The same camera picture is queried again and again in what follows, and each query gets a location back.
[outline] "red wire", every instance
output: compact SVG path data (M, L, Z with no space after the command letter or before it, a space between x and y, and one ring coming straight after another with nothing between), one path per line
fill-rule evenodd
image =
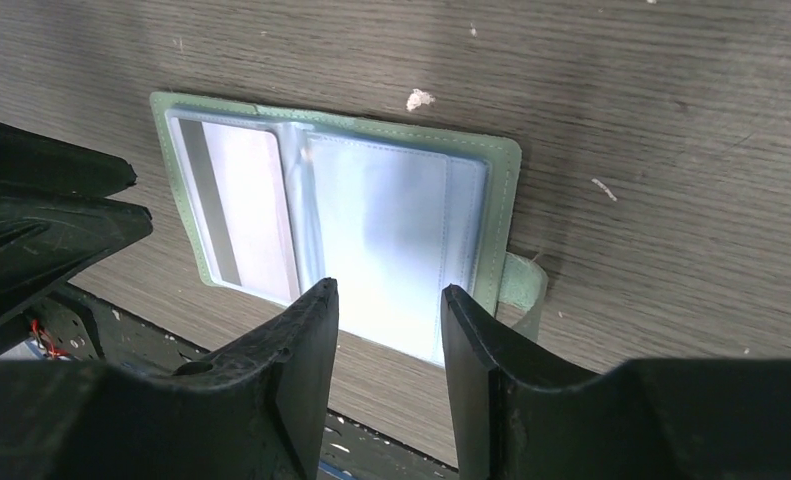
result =
M51 338L48 332L42 330L42 327L39 325L38 319L34 318L33 321L30 322L30 331L32 331L36 339L42 343L42 346L45 347L45 350L47 350L52 360L55 360L57 357L61 357L63 355L68 355L67 351L60 350L54 346L53 338ZM44 340L42 340L42 335L47 337L48 339L47 345L45 345Z

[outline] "open card holder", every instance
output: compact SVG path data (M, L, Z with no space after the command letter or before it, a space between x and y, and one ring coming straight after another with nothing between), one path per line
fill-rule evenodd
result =
M438 365L440 292L528 310L545 275L506 253L512 140L154 93L169 182L202 280L288 305L338 281L340 328Z

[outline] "screw hole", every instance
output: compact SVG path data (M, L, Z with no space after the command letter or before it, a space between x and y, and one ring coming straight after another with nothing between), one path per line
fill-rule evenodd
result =
M278 362L288 362L290 358L292 358L292 351L283 347L277 352L277 358L275 360Z
M212 370L213 365L209 362L189 362L180 365L171 376L182 377L186 375L197 375L199 373L206 373Z

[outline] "wooden surface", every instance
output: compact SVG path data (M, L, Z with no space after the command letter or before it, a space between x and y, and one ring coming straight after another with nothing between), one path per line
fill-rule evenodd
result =
M408 113L413 88L436 103ZM541 343L601 370L791 356L791 0L0 0L0 121L127 158L154 215L77 283L215 348L276 310L198 280L153 90L512 137ZM455 462L446 395L341 337L331 406Z

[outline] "white speck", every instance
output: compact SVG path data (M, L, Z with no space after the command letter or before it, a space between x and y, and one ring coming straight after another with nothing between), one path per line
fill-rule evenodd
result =
M418 88L414 88L413 93L410 94L410 98L407 99L407 111L412 112L422 105L430 105L435 101L436 98L434 98L433 95L423 92Z
M604 193L606 193L606 194L607 194L607 196L608 196L608 197L610 197L610 200L613 200L614 202L618 202L618 201L619 201L619 199L618 199L618 198L616 198L616 196L615 196L615 195L613 195L613 192L611 192L611 191L610 191L610 189L609 189L609 188L607 188L607 185L604 185L604 184L601 182L601 180L599 180L599 179L597 179L597 178L593 178L593 179L592 179L592 183L594 183L594 184L598 185L598 187L599 187L599 188L601 188L601 190L604 190Z

